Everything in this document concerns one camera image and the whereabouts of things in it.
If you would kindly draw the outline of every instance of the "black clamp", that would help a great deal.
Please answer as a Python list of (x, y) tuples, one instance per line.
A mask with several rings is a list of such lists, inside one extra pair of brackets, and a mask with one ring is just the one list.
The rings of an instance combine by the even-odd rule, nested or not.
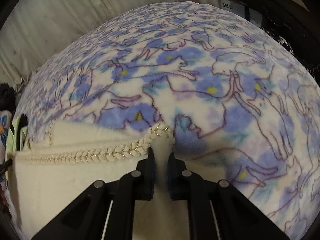
[(3, 163), (0, 166), (0, 177), (5, 174), (5, 172), (8, 170), (8, 168), (12, 165), (12, 159), (7, 160), (5, 163)]
[[(130, 240), (135, 200), (150, 201), (155, 181), (152, 149), (135, 171), (120, 180), (97, 180), (32, 240)], [(204, 180), (170, 154), (168, 189), (172, 200), (187, 200), (191, 240), (289, 240), (271, 220), (226, 180)]]

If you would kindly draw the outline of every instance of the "metal rivet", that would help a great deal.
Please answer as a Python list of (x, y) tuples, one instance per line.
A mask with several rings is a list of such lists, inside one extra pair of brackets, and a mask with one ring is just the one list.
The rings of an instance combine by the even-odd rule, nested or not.
[(131, 172), (131, 176), (132, 176), (132, 177), (137, 178), (137, 177), (140, 177), (140, 175), (141, 175), (141, 172), (140, 172), (140, 171), (133, 171), (133, 172)]
[(183, 177), (190, 177), (192, 175), (191, 171), (185, 170), (183, 172), (181, 172)]
[(219, 181), (219, 185), (221, 187), (228, 187), (229, 186), (229, 182), (227, 180), (223, 179), (223, 180)]
[(100, 188), (104, 185), (104, 182), (102, 180), (96, 180), (94, 183), (93, 183), (94, 187), (96, 188)]

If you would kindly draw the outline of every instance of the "fleece blanket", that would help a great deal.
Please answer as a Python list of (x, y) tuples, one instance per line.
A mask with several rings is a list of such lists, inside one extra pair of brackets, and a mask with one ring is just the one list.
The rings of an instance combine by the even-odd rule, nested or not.
[(292, 240), (319, 212), (319, 86), (228, 11), (170, 2), (121, 14), (45, 63), (22, 113), (34, 142), (56, 119), (141, 134), (165, 122), (179, 158), (219, 171)]

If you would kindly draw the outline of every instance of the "beige curtain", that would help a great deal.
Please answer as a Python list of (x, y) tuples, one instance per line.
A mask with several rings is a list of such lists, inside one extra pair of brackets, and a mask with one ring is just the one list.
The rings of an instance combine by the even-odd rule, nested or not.
[[(20, 0), (0, 31), (0, 83), (18, 89), (49, 57), (103, 22), (167, 1), (178, 0)], [(219, 6), (219, 0), (191, 1)]]

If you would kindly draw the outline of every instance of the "braided trim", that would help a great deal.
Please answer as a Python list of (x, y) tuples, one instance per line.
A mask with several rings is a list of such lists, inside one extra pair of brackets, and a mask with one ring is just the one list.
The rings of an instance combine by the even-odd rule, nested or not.
[(147, 134), (140, 140), (127, 145), (110, 146), (107, 149), (80, 150), (53, 155), (15, 156), (14, 158), (19, 163), (35, 164), (97, 163), (121, 160), (147, 154), (151, 143), (158, 136), (172, 138), (171, 128), (164, 123), (158, 123), (148, 129)]
[(49, 147), (51, 147), (52, 144), (52, 127), (54, 126), (54, 122), (51, 122), (49, 126)]

